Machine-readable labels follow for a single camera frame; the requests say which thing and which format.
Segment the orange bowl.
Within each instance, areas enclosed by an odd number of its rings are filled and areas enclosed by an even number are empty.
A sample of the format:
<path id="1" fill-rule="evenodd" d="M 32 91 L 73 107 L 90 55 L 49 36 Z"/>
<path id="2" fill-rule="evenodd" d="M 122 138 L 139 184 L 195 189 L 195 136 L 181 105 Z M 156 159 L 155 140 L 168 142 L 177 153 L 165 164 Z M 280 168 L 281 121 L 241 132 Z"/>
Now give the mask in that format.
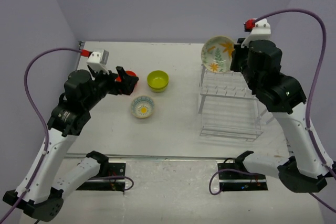
<path id="1" fill-rule="evenodd" d="M 136 73 L 134 73 L 133 71 L 131 70 L 126 70 L 125 71 L 126 74 L 128 74 L 129 76 L 133 76 L 133 77 L 136 77 Z M 116 79 L 115 79 L 116 82 L 121 82 L 121 78 L 120 76 L 118 76 Z"/>
<path id="2" fill-rule="evenodd" d="M 136 89 L 138 82 L 139 82 L 139 80 L 138 80 L 136 83 L 134 83 L 133 90 L 135 90 L 135 89 Z"/>

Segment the yellow floral white bowl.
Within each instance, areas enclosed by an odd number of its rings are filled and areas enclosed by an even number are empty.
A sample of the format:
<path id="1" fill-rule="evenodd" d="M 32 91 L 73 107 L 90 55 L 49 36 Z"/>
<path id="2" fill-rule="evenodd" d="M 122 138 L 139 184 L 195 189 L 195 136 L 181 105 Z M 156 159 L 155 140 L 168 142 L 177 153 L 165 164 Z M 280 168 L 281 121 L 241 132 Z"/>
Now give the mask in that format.
<path id="1" fill-rule="evenodd" d="M 229 72 L 233 51 L 234 41 L 232 39 L 225 36 L 213 37 L 202 47 L 202 64 L 213 73 Z"/>

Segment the teal patterned white bowl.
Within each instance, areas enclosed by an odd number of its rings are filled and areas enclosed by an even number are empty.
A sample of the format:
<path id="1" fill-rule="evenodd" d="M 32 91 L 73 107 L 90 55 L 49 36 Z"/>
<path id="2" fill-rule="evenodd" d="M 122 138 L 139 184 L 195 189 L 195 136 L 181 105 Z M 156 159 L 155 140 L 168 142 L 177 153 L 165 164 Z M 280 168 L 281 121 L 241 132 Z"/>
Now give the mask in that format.
<path id="1" fill-rule="evenodd" d="M 136 97 L 131 102 L 131 113 L 138 119 L 150 117 L 155 109 L 153 99 L 147 95 Z"/>

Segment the green bowl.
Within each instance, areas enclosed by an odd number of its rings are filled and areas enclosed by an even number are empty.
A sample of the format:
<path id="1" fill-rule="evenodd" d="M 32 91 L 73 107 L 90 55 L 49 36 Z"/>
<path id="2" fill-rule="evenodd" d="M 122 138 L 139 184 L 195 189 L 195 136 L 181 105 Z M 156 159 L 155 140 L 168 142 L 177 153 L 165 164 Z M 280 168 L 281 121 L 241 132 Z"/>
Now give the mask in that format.
<path id="1" fill-rule="evenodd" d="M 159 77 L 155 77 L 148 80 L 149 88 L 156 93 L 164 92 L 166 87 L 168 86 L 168 83 L 169 83 L 168 79 Z"/>
<path id="2" fill-rule="evenodd" d="M 169 75 L 162 70 L 154 70 L 147 76 L 147 84 L 152 89 L 163 89 L 169 83 Z"/>

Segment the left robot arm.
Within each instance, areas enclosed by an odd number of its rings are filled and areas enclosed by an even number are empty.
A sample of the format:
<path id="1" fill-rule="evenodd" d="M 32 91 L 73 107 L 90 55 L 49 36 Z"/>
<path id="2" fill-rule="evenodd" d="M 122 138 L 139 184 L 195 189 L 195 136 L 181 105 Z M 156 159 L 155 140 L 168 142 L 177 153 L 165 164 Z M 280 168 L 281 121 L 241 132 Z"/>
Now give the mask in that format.
<path id="1" fill-rule="evenodd" d="M 109 174 L 107 156 L 92 151 L 64 177 L 56 177 L 71 145 L 86 123 L 90 110 L 107 94 L 130 95 L 139 78 L 122 67 L 117 72 L 76 70 L 69 74 L 64 93 L 45 123 L 45 139 L 23 182 L 5 193 L 3 201 L 38 221 L 49 222 L 60 212 L 65 199 L 92 178 Z"/>

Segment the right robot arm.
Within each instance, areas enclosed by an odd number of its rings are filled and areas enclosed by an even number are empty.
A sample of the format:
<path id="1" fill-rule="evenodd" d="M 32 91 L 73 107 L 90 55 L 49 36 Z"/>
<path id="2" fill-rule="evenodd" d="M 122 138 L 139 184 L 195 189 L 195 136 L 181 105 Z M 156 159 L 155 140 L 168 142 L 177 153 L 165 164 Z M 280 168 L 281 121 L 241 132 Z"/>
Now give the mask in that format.
<path id="1" fill-rule="evenodd" d="M 289 158 L 263 156 L 246 151 L 235 159 L 239 178 L 262 174 L 280 179 L 294 193 L 318 193 L 335 170 L 335 162 L 325 152 L 319 138 L 309 135 L 305 118 L 307 99 L 297 79 L 281 73 L 282 51 L 269 40 L 234 44 L 230 69 L 240 72 L 252 94 L 266 106 L 281 126 L 293 155 Z"/>

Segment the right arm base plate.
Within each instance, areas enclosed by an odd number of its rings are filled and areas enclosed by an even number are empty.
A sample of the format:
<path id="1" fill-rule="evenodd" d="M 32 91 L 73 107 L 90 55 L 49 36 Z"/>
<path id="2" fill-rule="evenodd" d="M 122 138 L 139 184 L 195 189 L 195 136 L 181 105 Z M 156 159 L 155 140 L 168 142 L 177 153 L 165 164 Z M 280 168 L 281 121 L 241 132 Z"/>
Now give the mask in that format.
<path id="1" fill-rule="evenodd" d="M 220 191 L 267 191 L 265 175 L 244 175 L 232 171 L 218 174 Z"/>

